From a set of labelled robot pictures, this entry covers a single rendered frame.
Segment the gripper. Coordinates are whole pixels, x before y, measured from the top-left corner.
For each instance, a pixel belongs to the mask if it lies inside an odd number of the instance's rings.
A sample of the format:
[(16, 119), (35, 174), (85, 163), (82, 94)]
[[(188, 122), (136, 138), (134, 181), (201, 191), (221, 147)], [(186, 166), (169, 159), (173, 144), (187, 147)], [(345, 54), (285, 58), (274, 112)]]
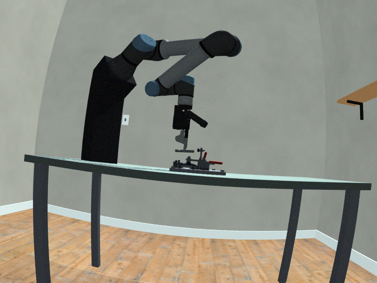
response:
[[(190, 128), (191, 117), (186, 115), (188, 110), (191, 110), (191, 105), (175, 105), (173, 117), (173, 129), (181, 130), (180, 135), (175, 137), (175, 140), (184, 144), (183, 151), (187, 148), (188, 133)], [(183, 111), (184, 110), (184, 111)], [(185, 130), (184, 130), (185, 129)]]

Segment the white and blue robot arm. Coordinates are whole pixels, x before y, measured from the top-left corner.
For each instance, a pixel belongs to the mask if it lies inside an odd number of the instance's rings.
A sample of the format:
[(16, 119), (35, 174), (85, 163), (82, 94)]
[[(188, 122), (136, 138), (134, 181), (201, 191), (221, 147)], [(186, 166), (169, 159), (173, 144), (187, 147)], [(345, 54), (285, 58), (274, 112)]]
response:
[(109, 65), (120, 78), (129, 80), (143, 60), (161, 61), (170, 56), (185, 55), (155, 81), (145, 86), (148, 96), (178, 95), (178, 105), (193, 105), (194, 78), (187, 75), (208, 58), (237, 56), (242, 45), (238, 37), (227, 31), (216, 31), (205, 38), (177, 41), (154, 40), (137, 35)]

